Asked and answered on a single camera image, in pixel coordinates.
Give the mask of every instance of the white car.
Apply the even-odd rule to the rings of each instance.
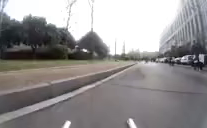
[[[190,65],[193,60],[193,55],[185,55],[181,58],[181,64]]]

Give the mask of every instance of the person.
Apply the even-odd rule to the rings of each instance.
[[[196,70],[196,69],[198,69],[199,71],[200,70],[203,70],[203,63],[200,62],[198,55],[194,55],[194,58],[193,58],[193,67],[194,67],[194,70]]]

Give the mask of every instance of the bush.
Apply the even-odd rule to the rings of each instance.
[[[31,49],[7,51],[1,58],[14,60],[34,59]],[[55,45],[47,48],[38,48],[36,51],[36,59],[67,59],[67,47],[64,45]]]
[[[49,59],[67,59],[67,47],[63,45],[55,45],[48,48]]]

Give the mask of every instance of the road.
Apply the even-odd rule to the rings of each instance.
[[[207,72],[164,64],[138,64],[68,101],[0,128],[207,128]]]

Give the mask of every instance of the white lane marking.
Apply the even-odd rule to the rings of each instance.
[[[64,125],[63,125],[62,128],[69,128],[70,125],[71,125],[71,122],[70,122],[69,120],[67,120],[67,121],[64,123]]]
[[[129,126],[129,128],[137,128],[137,126],[136,126],[136,124],[135,124],[135,122],[133,121],[132,118],[129,118],[129,119],[127,120],[127,124],[128,124],[128,126]]]

